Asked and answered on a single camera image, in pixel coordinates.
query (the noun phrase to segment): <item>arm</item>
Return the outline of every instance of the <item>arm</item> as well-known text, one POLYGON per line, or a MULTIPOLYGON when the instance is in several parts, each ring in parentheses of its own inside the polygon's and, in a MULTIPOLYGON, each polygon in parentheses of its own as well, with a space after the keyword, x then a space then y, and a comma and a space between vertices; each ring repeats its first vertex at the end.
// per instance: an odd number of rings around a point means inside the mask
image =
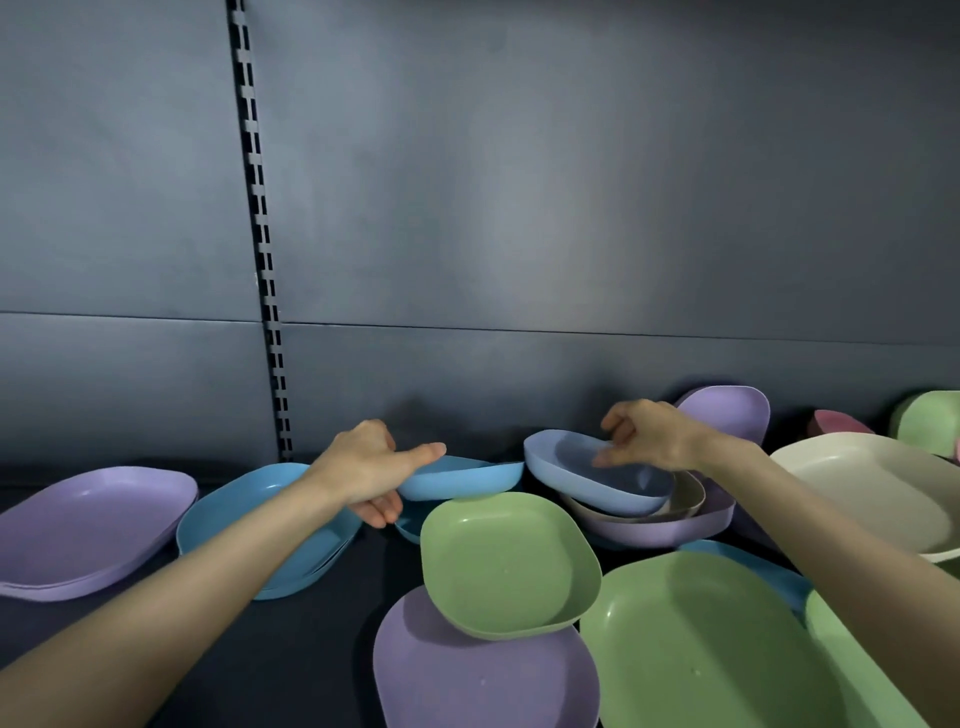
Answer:
POLYGON ((378 421, 338 435, 279 495, 23 655, 0 672, 0 725, 146 724, 311 533, 346 505, 373 525, 394 521, 402 507, 394 488, 444 453, 393 449, 378 421))
POLYGON ((596 465, 646 462, 713 478, 770 534, 930 728, 960 725, 960 581, 841 514, 758 446, 664 402, 615 405, 596 465))

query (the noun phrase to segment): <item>green plate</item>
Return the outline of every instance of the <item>green plate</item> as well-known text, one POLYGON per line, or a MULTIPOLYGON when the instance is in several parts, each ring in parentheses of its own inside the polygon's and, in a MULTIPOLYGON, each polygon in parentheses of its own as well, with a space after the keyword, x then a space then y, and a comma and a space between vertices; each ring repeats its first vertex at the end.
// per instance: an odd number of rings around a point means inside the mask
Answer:
POLYGON ((600 565, 559 505, 527 493, 449 500, 420 531, 426 591, 481 640, 569 626, 600 592, 600 565))
POLYGON ((847 705, 851 728, 927 728, 920 714, 816 592, 806 601, 806 628, 827 655, 847 705))
POLYGON ((580 620, 604 728, 846 726, 829 666, 762 579, 680 551, 603 578, 580 620))
POLYGON ((902 402, 890 421, 890 434, 934 455, 953 457, 960 439, 960 392, 925 392, 902 402))

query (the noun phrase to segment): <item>stack of plates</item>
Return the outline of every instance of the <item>stack of plates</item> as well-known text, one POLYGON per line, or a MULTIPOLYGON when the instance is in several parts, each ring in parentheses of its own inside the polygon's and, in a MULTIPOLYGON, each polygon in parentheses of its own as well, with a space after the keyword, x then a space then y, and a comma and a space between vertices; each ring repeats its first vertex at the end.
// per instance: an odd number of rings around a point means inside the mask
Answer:
POLYGON ((62 480, 0 514, 0 595, 63 601, 132 573, 197 498, 184 473, 106 468, 62 480))
MULTIPOLYGON (((180 554, 192 551, 239 521, 303 475, 306 469, 307 466, 299 463, 268 465, 242 475, 198 500, 177 528, 180 554)), ((255 599, 279 599, 315 583, 340 558, 360 530, 360 524, 360 519, 352 511, 342 510, 280 565, 255 599)))
POLYGON ((571 626, 600 590, 576 523, 525 493, 451 500, 422 530, 425 587, 384 618, 373 671, 391 728, 594 728, 596 666, 571 626))

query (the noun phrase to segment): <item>bowl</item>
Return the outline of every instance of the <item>bowl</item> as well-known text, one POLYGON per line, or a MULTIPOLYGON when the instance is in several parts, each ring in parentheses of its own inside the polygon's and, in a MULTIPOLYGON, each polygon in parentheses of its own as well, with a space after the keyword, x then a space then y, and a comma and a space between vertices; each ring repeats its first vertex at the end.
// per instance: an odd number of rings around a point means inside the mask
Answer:
POLYGON ((960 556, 960 468, 898 440, 834 432, 771 455, 878 538, 932 562, 960 556))
POLYGON ((437 609, 481 640, 563 629, 600 590, 600 565, 576 522, 527 493, 438 506, 420 532, 420 559, 437 609))
POLYGON ((411 544, 420 543, 420 530, 423 528, 423 522, 429 516, 433 509, 444 503, 443 500, 407 500, 403 499, 403 511, 396 519, 394 525, 400 535, 411 544))
POLYGON ((831 409, 818 409, 813 413, 806 426, 807 437, 819 437, 830 432, 865 432, 869 435, 874 431, 843 412, 834 412, 831 409))
POLYGON ((691 516, 695 516, 707 499, 707 491, 703 484, 695 477, 674 477, 675 485, 673 493, 656 513, 649 516, 637 516, 635 518, 624 518, 623 516, 611 516, 609 513, 594 511, 587 508, 583 503, 577 502, 567 494, 561 493, 560 500, 577 518, 597 519, 598 521, 610 521, 613 523, 659 523, 664 521, 682 521, 691 516))
MULTIPOLYGON (((299 463, 268 465, 241 475, 198 500, 177 527, 180 554, 194 550, 239 521, 295 481, 306 469, 307 466, 299 463)), ((359 517, 352 511, 347 508, 341 510, 280 565, 264 589, 284 586, 313 572, 356 535, 360 524, 359 517)))
POLYGON ((926 721, 816 592, 806 602, 806 630, 836 676, 850 728, 927 728, 926 721))
POLYGON ((593 457, 610 444, 602 440, 546 429, 523 442, 527 467, 548 488, 615 516, 649 516, 673 492, 672 473, 649 465, 594 468, 593 457))
POLYGON ((600 681, 573 627, 483 642, 458 632, 424 587, 380 623, 373 677, 390 728, 594 728, 600 681))
POLYGON ((894 413, 890 435, 941 457, 960 456, 960 391, 938 390, 909 398, 894 413))
POLYGON ((444 455, 424 465, 398 488, 407 500, 447 500, 509 491, 520 481, 523 463, 494 465, 468 457, 444 455))
POLYGON ((770 402, 760 390, 734 384, 716 384, 687 392, 677 409, 694 420, 728 435, 763 442, 770 424, 770 402))
POLYGON ((735 561, 740 566, 746 567, 763 579, 796 617, 800 619, 804 618, 806 598, 810 596, 810 592, 813 591, 813 584, 811 584, 810 580, 805 576, 778 566, 766 559, 761 559, 759 556, 754 556, 752 553, 747 553, 747 551, 737 548, 736 546, 721 544, 717 541, 710 541, 709 539, 684 544, 680 547, 680 551, 712 553, 715 556, 723 556, 724 558, 735 561))
MULTIPOLYGON (((682 479, 696 479, 693 473, 676 475, 678 483, 682 479)), ((705 480, 703 487, 707 494, 704 505, 695 516, 679 521, 617 522, 609 517, 594 518, 586 511, 578 513, 577 520, 590 533, 614 544, 630 548, 675 548, 716 536, 730 525, 736 501, 712 480, 705 480)))
POLYGON ((580 635, 605 728, 848 728, 803 627, 730 559, 680 551, 610 571, 580 635))

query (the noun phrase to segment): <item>hand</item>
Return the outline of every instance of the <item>hand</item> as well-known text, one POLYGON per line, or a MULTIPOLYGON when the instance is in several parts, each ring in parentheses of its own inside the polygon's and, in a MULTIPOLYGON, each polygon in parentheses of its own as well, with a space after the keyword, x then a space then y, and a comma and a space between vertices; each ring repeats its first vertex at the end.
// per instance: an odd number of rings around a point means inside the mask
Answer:
POLYGON ((714 446, 731 438, 663 401, 619 402, 600 426, 612 432, 613 447, 597 453, 598 468, 647 463, 667 471, 702 471, 714 446))
POLYGON ((417 468, 443 457, 446 445, 420 445, 395 452, 387 426, 366 420, 337 435, 330 447, 300 477, 336 491, 344 505, 374 528, 393 523, 403 510, 396 487, 417 468))

